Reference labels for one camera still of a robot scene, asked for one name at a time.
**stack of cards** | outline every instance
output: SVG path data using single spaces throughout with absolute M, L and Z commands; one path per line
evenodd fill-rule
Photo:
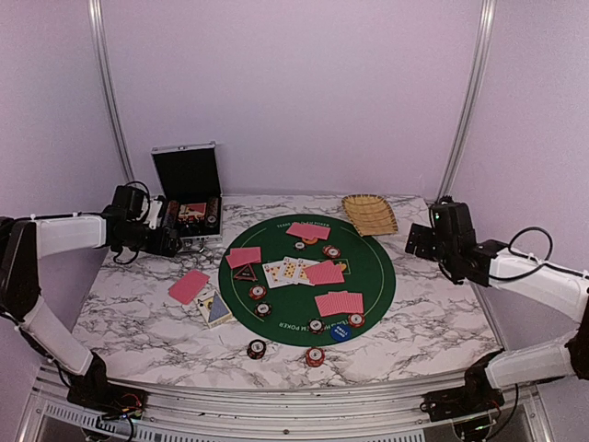
M 204 289 L 209 279 L 211 279 L 210 276 L 203 272 L 192 270 L 169 288 L 169 295 L 182 304 L 188 305 Z
M 316 226 L 314 224 L 293 223 L 286 233 L 303 239 L 327 239 L 329 238 L 330 227 Z
M 324 261 L 306 268 L 306 276 L 312 285 L 345 283 L 341 266 L 335 265 L 333 261 Z
M 268 262 L 263 265 L 268 287 L 276 288 L 290 284 L 313 285 L 309 281 L 305 270 L 315 264 L 318 264 L 318 262 L 288 256 L 284 257 L 282 261 Z
M 231 310 L 229 310 L 229 307 L 216 290 L 198 295 L 195 302 L 204 318 L 204 322 L 210 328 L 233 318 Z
M 315 297 L 315 302 L 321 317 L 339 315 L 340 313 L 364 314 L 362 293 L 328 292 L 326 295 Z
M 226 258 L 229 267 L 232 269 L 246 264 L 258 264 L 261 262 L 261 248 L 242 247 L 239 249 L 231 249 Z

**white marble surface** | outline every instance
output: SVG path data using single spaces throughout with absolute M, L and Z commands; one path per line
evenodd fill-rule
M 391 196 L 399 234 L 377 237 L 397 276 L 385 317 L 347 343 L 326 347 L 326 363 L 305 364 L 305 348 L 268 342 L 251 360 L 248 343 L 258 336 L 236 320 L 209 330 L 195 304 L 182 306 L 167 290 L 198 269 L 217 285 L 225 248 L 259 221 L 289 214 L 346 219 L 336 196 L 226 196 L 223 242 L 202 255 L 158 258 L 146 254 L 130 266 L 107 256 L 74 329 L 81 342 L 107 363 L 111 378 L 220 389 L 350 386 L 440 374 L 470 366 L 499 348 L 467 285 L 454 286 L 431 262 L 404 252 L 413 222 L 427 224 L 421 198 Z

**poker table mat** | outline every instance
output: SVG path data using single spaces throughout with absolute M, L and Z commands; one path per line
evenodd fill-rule
M 286 230 L 294 222 L 330 227 L 329 238 L 307 245 L 305 250 L 296 250 L 295 243 L 301 239 L 286 234 Z M 328 259 L 322 252 L 326 245 L 340 249 L 341 256 L 333 261 L 346 263 L 347 268 L 343 272 L 345 283 L 268 287 L 262 269 L 263 263 L 281 261 L 286 256 L 323 262 Z M 262 260 L 262 263 L 252 264 L 258 281 L 234 279 L 239 269 L 232 270 L 225 256 L 234 248 L 256 246 L 261 247 Z M 249 289 L 254 285 L 263 285 L 268 290 L 261 301 L 249 297 Z M 315 303 L 316 296 L 343 290 L 364 294 L 365 324 L 360 328 L 352 328 L 353 339 L 367 332 L 385 315 L 393 302 L 395 286 L 393 264 L 378 241 L 371 237 L 361 237 L 350 223 L 323 215 L 286 215 L 258 223 L 231 243 L 219 267 L 221 296 L 239 322 L 269 340 L 305 347 L 338 343 L 331 338 L 329 330 L 337 324 L 348 323 L 347 314 L 321 318 Z M 270 316 L 256 316 L 254 309 L 259 302 L 271 304 Z M 326 330 L 321 334 L 311 333 L 308 323 L 312 319 L 322 319 Z

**woven tray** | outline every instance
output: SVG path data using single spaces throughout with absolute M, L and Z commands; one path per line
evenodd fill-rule
M 398 232 L 393 209 L 382 196 L 349 195 L 341 200 L 341 204 L 362 237 Z

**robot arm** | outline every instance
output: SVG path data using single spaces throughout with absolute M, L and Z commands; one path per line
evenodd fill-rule
M 503 404 L 499 389 L 513 384 L 576 375 L 589 379 L 589 274 L 559 267 L 496 240 L 477 243 L 468 207 L 444 198 L 430 206 L 432 226 L 413 225 L 407 253 L 438 262 L 454 284 L 465 280 L 482 286 L 510 290 L 548 305 L 580 323 L 577 332 L 522 350 L 486 355 L 465 375 L 465 387 L 425 395 L 437 409 L 426 407 L 432 420 L 457 417 Z M 460 402 L 459 410 L 450 403 Z
M 0 218 L 0 314 L 17 325 L 31 346 L 70 374 L 68 401 L 112 413 L 129 393 L 109 384 L 100 357 L 77 341 L 40 295 L 38 259 L 54 253 L 109 246 L 174 256 L 178 232 L 162 198 L 150 199 L 130 185 L 119 186 L 112 204 L 99 215 Z

